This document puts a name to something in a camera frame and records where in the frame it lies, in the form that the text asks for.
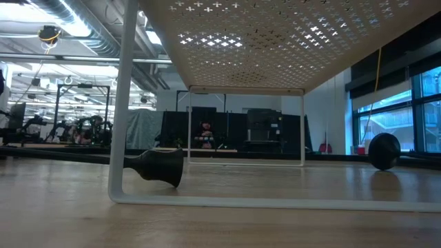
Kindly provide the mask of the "black metal candlestick holder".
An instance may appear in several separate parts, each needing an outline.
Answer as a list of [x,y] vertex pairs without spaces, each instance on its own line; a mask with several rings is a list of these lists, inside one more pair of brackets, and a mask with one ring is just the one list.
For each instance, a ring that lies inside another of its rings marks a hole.
[[370,142],[368,147],[369,162],[382,171],[396,166],[401,148],[398,139],[389,133],[380,133]]
[[134,158],[124,158],[123,167],[135,170],[144,180],[159,180],[177,188],[183,175],[183,150],[147,150]]

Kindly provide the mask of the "person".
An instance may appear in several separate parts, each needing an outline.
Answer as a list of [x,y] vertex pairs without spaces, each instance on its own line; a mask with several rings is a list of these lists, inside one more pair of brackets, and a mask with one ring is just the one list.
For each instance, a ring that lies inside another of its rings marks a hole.
[[194,136],[195,148],[213,149],[215,145],[212,125],[209,121],[201,121]]
[[112,139],[113,124],[104,121],[99,115],[81,118],[76,123],[75,142],[81,145],[109,146]]

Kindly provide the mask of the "black cabinet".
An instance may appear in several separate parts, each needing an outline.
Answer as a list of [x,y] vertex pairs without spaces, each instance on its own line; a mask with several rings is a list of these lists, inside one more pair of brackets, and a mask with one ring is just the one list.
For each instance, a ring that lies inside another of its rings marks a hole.
[[282,114],[271,109],[250,109],[247,111],[247,152],[282,152],[281,133]]

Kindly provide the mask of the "grey tarp cover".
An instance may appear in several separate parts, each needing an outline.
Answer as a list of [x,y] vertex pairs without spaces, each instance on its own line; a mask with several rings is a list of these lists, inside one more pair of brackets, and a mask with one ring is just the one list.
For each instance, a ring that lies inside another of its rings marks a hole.
[[147,109],[130,110],[127,118],[127,149],[152,149],[161,133],[163,112]]

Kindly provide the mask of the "white perforated metal shelf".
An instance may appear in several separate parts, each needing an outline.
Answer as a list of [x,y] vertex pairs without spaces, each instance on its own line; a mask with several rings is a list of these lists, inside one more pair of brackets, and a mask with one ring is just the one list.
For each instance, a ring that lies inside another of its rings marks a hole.
[[123,144],[138,9],[190,92],[304,96],[441,11],[441,0],[129,0],[108,178],[115,203],[441,212],[440,203],[126,194]]

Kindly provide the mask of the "red dustpan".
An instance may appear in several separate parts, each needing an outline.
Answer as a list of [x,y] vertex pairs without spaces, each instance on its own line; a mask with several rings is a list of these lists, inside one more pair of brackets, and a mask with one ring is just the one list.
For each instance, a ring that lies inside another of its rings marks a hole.
[[332,149],[331,143],[329,142],[329,136],[328,136],[327,132],[325,132],[325,139],[320,144],[318,151],[321,154],[332,154],[333,153],[333,149]]

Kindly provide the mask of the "dark computer monitor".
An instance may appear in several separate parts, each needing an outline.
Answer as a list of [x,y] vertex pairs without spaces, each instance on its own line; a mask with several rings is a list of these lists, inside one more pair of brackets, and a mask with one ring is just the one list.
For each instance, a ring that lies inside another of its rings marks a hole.
[[22,128],[23,120],[25,116],[26,103],[15,104],[10,109],[10,118],[8,122],[8,128],[19,129]]

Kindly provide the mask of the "black partition wall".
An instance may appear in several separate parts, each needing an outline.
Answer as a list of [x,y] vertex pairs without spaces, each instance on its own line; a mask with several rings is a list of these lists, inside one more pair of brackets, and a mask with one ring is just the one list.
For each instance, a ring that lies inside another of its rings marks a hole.
[[[247,111],[244,113],[217,112],[215,107],[193,107],[192,113],[164,112],[161,133],[158,135],[160,147],[174,147],[173,140],[180,137],[182,148],[195,148],[194,136],[201,121],[209,121],[214,133],[215,150],[227,149],[247,152]],[[300,117],[282,114],[281,133],[282,152],[280,154],[300,153]]]

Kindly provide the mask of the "black robot rig frame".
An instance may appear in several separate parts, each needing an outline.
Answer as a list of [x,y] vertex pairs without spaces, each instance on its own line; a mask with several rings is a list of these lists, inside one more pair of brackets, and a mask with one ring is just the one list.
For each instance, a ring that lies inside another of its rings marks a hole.
[[59,139],[60,142],[71,145],[81,145],[75,142],[77,121],[99,115],[104,121],[110,122],[110,93],[110,86],[92,82],[58,85],[54,127],[48,138]]

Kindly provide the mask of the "black aluminium table frame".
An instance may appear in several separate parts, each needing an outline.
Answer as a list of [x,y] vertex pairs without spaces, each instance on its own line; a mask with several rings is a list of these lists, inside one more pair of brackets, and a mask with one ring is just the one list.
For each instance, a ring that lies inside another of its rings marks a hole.
[[[46,149],[27,149],[18,147],[0,147],[0,156],[48,159],[56,161],[74,161],[80,163],[109,164],[110,158],[80,153],[55,152]],[[187,152],[182,149],[172,151],[146,150],[135,157],[123,157],[124,168],[145,169],[150,165],[157,167],[172,166],[182,168]],[[319,155],[309,153],[307,160],[313,161],[350,161],[370,163],[376,169],[388,170],[392,167],[417,167],[423,169],[441,170],[441,156],[423,156],[421,154],[406,153],[403,156],[383,156],[372,158],[370,155]]]

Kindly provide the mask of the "black window frame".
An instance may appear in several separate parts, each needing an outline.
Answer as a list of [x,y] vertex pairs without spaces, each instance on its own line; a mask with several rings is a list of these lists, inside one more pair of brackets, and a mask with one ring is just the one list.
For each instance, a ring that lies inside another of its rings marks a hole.
[[441,154],[441,66],[351,100],[352,145],[367,148],[375,135],[393,134],[404,152]]

